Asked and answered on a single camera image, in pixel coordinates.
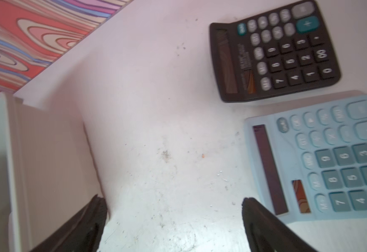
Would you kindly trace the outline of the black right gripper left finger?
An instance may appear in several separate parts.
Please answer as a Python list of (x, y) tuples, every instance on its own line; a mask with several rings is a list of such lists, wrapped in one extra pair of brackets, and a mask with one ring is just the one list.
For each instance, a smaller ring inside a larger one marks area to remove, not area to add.
[(108, 217), (105, 198), (41, 199), (29, 206), (29, 234), (33, 252), (96, 252)]

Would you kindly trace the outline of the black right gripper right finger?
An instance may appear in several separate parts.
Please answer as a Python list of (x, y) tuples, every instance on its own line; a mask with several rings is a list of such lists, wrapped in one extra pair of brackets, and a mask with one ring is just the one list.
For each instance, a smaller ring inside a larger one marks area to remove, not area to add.
[(253, 252), (315, 251), (255, 198), (243, 200), (242, 218)]

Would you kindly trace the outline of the white plastic storage box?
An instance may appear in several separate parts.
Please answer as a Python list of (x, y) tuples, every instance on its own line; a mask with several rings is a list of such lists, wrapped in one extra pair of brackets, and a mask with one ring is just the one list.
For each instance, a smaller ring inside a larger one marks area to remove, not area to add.
[(0, 93), (0, 252), (28, 252), (102, 189), (83, 122)]

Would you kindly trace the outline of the black calculator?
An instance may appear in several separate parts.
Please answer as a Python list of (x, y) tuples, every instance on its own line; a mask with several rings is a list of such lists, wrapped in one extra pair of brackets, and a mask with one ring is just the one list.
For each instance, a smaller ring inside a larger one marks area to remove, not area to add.
[(224, 102), (250, 102), (336, 84), (341, 71), (316, 1), (234, 23), (212, 23), (214, 75)]

